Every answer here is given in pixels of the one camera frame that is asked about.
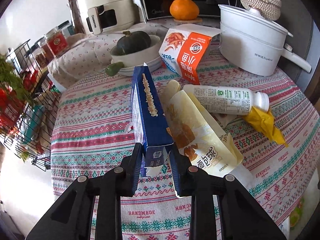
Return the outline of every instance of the white bowl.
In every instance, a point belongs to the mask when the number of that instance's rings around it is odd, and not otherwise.
[[[151,38],[151,46],[142,51],[138,51],[135,53],[131,53],[123,56],[115,56],[113,55],[113,51],[115,51],[115,47],[111,50],[111,57],[113,63],[123,62],[124,66],[127,67],[135,67],[139,65],[143,65],[144,62],[150,62],[159,57],[159,49],[161,47],[161,39],[156,35],[149,35]]]

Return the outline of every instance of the blue cardboard box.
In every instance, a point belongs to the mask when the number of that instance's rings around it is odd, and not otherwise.
[[[173,140],[148,66],[135,67],[132,78],[132,124],[136,142],[144,148],[146,176],[162,169]]]

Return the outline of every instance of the bottle cap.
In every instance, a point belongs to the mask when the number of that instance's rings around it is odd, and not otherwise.
[[[264,112],[268,112],[269,110],[269,96],[265,93],[257,92],[257,95],[261,97],[261,105],[260,109]]]

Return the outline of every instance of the white plastic bottle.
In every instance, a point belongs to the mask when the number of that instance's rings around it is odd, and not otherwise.
[[[267,112],[269,97],[248,88],[184,85],[183,90],[193,94],[209,113],[248,115],[251,107]]]

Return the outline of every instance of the wooden coaster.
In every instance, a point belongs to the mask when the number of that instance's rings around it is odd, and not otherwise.
[[[194,20],[190,20],[190,21],[184,21],[184,20],[176,20],[175,18],[173,18],[173,20],[176,22],[176,23],[181,23],[181,24],[185,24],[185,23],[200,23],[202,22],[202,19],[200,17],[197,17],[196,19]]]

